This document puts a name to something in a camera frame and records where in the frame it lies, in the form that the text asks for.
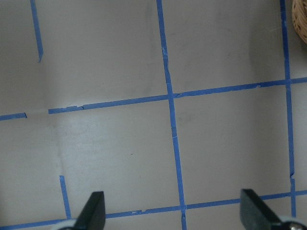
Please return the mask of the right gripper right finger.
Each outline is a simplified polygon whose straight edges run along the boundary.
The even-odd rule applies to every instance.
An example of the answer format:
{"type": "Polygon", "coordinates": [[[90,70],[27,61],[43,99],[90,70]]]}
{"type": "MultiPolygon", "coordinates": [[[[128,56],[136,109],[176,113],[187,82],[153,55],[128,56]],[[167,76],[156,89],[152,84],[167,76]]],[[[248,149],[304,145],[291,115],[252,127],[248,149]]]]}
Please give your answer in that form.
{"type": "Polygon", "coordinates": [[[252,189],[240,192],[240,220],[246,230],[287,230],[283,222],[252,189]]]}

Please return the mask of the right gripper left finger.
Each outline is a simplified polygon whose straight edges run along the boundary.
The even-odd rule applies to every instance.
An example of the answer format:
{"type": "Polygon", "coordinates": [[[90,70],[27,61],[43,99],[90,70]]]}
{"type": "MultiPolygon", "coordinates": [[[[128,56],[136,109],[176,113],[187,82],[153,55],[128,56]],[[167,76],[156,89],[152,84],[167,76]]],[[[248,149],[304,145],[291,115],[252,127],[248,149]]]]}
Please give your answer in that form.
{"type": "Polygon", "coordinates": [[[93,192],[73,226],[74,230],[103,230],[106,223],[104,192],[93,192]]]}

